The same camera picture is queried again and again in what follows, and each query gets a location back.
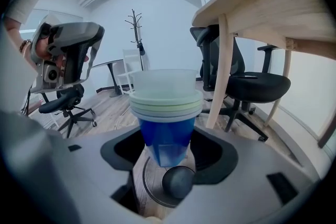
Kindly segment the white folding chair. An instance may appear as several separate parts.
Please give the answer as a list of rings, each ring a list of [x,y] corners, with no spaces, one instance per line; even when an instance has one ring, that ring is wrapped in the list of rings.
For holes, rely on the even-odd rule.
[[[121,94],[129,94],[134,91],[132,86],[132,74],[142,71],[142,59],[140,55],[139,49],[124,49],[123,50],[123,66],[124,66],[124,73],[117,75],[117,82],[121,91]],[[127,86],[129,87],[128,90],[124,90],[121,79],[126,78]]]

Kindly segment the person's left hand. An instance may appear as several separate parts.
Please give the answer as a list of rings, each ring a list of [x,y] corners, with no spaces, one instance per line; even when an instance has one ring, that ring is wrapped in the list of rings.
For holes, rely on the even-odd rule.
[[[35,52],[39,58],[44,60],[50,60],[52,55],[47,51],[48,46],[48,37],[40,39],[35,47]],[[66,60],[63,55],[59,55],[58,58],[55,60],[55,63],[58,67],[65,66]]]

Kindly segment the person's left forearm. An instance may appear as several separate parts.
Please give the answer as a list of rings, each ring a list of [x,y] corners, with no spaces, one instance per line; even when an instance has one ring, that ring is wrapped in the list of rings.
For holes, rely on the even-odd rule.
[[[23,56],[26,62],[36,70],[36,64],[31,59],[32,42],[30,40],[23,40],[19,33],[21,23],[11,18],[4,17],[4,26],[19,53]]]

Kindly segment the black marble round table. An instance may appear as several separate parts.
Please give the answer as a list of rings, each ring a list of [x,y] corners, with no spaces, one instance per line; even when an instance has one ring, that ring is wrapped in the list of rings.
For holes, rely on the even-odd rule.
[[[117,63],[123,69],[123,59],[108,61],[93,66],[94,70],[90,75],[90,80],[92,81],[96,92],[100,92],[106,89],[111,90],[112,89],[111,82],[113,81],[113,89],[115,93],[117,95],[122,94],[120,86],[117,84],[115,79],[116,73],[119,72],[119,69],[117,67],[116,71],[113,70],[113,67],[115,67]]]

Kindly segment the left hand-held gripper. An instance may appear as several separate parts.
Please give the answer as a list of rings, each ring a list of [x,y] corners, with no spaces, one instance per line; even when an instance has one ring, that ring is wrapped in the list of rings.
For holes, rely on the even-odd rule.
[[[37,29],[31,49],[31,60],[36,64],[37,78],[32,88],[33,93],[45,93],[64,89],[69,84],[82,83],[88,79],[100,43],[104,28],[94,22],[75,22],[59,25],[42,23]],[[48,37],[48,52],[51,55],[65,54],[64,78],[59,78],[56,67],[50,60],[39,58],[35,47],[40,39]],[[83,64],[90,49],[86,77],[81,78]]]

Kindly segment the black coat rack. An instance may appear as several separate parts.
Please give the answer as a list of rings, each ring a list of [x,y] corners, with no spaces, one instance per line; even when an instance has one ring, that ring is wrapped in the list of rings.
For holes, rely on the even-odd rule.
[[[132,43],[135,43],[139,50],[141,69],[143,71],[144,66],[143,66],[142,56],[145,55],[145,50],[143,47],[142,39],[139,37],[139,33],[138,33],[138,29],[141,28],[141,26],[138,25],[138,22],[142,18],[142,14],[141,13],[136,14],[135,10],[132,9],[132,15],[128,15],[128,17],[130,17],[132,20],[131,21],[125,20],[125,22],[131,24],[132,26],[130,29],[134,30],[135,41],[133,41]]]

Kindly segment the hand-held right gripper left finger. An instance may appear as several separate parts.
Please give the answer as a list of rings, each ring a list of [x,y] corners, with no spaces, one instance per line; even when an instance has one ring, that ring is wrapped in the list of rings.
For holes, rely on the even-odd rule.
[[[22,224],[148,224],[112,195],[128,181],[109,166],[100,142],[76,151],[54,131],[16,113],[2,114],[2,161],[9,221]]]

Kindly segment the black office chair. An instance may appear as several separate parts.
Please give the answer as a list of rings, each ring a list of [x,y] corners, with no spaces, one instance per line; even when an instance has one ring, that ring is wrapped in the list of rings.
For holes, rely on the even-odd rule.
[[[78,74],[81,73],[83,64],[90,60],[87,56],[88,49],[89,47],[86,44],[68,46],[65,48],[64,54],[50,56],[50,63],[57,68],[60,79],[65,77],[64,72],[66,70],[72,71],[72,69],[75,69]],[[58,131],[60,132],[67,128],[67,137],[70,136],[73,126],[78,122],[90,122],[93,127],[96,127],[94,110],[77,106],[81,102],[84,91],[84,87],[78,83],[69,88],[58,90],[56,92],[57,99],[52,101],[49,101],[43,93],[45,104],[39,108],[39,112],[41,114],[62,113],[67,120],[58,128]]]
[[[203,90],[212,92],[215,90],[219,61],[219,26],[210,25],[206,28],[192,27],[190,33],[200,48],[203,56],[200,69],[200,77],[203,79]],[[226,96],[234,100],[234,104],[225,104],[219,111],[220,115],[229,117],[225,127],[228,132],[233,121],[239,120],[255,131],[261,142],[268,140],[268,136],[256,126],[245,114],[254,114],[253,103],[271,103],[282,98],[290,88],[291,82],[285,76],[268,72],[271,52],[277,47],[266,45],[258,50],[265,52],[264,65],[261,72],[245,71],[245,62],[238,48],[236,40],[233,40],[233,55],[230,68],[230,76],[226,88]]]

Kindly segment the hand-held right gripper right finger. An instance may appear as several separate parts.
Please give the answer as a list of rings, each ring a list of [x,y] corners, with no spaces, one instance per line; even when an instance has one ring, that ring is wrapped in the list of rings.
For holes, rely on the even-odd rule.
[[[196,127],[196,171],[167,224],[280,224],[310,196],[318,178],[271,146]]]

